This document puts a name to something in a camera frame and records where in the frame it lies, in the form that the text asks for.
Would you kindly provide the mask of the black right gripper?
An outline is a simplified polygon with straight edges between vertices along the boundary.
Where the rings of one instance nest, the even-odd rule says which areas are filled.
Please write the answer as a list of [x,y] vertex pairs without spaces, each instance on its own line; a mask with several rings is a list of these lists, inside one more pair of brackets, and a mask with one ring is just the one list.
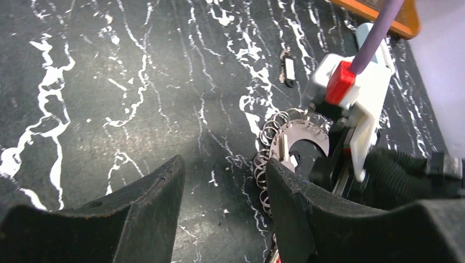
[[329,153],[316,159],[310,182],[352,202],[384,210],[419,199],[464,199],[464,160],[444,152],[424,158],[370,146],[362,168],[365,176],[357,181],[348,143],[354,128],[346,124],[351,111],[312,102],[309,113],[334,121],[329,130]]

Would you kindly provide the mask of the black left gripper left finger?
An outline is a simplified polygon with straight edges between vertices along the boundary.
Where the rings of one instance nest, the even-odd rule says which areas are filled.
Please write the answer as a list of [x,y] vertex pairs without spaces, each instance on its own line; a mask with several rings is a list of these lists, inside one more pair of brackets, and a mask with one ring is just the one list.
[[176,155],[76,209],[1,205],[1,262],[170,262],[184,192]]

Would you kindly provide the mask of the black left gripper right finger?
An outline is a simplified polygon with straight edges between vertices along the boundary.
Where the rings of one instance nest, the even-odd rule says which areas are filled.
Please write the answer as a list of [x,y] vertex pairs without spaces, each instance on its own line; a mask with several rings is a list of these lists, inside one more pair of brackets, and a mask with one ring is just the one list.
[[275,159],[266,183],[282,262],[464,262],[464,201],[384,211],[336,196]]

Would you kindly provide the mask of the black key tag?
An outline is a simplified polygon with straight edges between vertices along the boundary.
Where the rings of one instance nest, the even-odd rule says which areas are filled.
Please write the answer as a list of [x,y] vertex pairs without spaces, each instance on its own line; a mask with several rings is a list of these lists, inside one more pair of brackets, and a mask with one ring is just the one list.
[[296,71],[294,57],[288,49],[285,49],[280,54],[281,73],[279,75],[280,83],[285,84],[289,88],[296,85]]

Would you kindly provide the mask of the orange wooden two-tier shelf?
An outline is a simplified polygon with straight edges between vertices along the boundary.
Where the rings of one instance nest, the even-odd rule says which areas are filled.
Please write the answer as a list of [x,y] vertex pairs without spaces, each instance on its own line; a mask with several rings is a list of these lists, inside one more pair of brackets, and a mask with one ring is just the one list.
[[[371,21],[377,19],[386,3],[382,0],[331,0],[331,2]],[[404,39],[412,39],[420,33],[421,22],[416,9],[416,1],[403,1],[390,31]]]

